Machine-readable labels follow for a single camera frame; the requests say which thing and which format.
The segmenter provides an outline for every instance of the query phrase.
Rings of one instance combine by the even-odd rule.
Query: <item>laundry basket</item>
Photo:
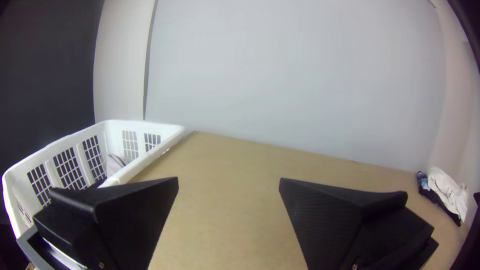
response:
[[[2,185],[15,237],[50,204],[51,187],[83,190],[101,181],[99,188],[125,184],[175,145],[184,130],[173,124],[107,120],[58,139],[13,165],[3,174]],[[132,161],[107,178],[107,154]]]

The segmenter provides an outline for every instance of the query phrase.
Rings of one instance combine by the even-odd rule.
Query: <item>clothing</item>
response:
[[[427,199],[430,200],[430,202],[434,203],[435,205],[439,206],[452,220],[455,222],[455,224],[460,227],[461,222],[460,222],[460,217],[456,213],[450,212],[440,199],[439,195],[435,193],[432,189],[425,189],[422,187],[422,182],[425,182],[423,180],[427,179],[427,175],[421,171],[417,172],[416,174],[416,180],[418,183],[418,193],[421,195],[425,196]]]
[[[443,205],[457,214],[462,222],[467,216],[468,193],[464,184],[460,186],[437,167],[428,170],[428,186],[440,197]]]
[[[424,190],[432,190],[429,187],[429,179],[423,171],[419,171],[416,173],[416,180],[418,181],[418,185],[421,186]]]

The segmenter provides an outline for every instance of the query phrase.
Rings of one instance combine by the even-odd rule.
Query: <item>black curtain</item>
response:
[[[0,0],[2,175],[47,144],[95,123],[93,68],[103,3]],[[1,203],[0,224],[10,228],[3,198]],[[9,269],[25,269],[9,266],[8,259],[3,257]]]

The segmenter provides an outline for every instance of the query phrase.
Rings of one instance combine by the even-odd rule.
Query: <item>tabletop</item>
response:
[[[194,131],[132,179],[177,176],[179,191],[150,270],[307,270],[279,194],[281,177],[408,192],[439,246],[425,270],[449,269],[468,227],[418,194],[415,173]]]

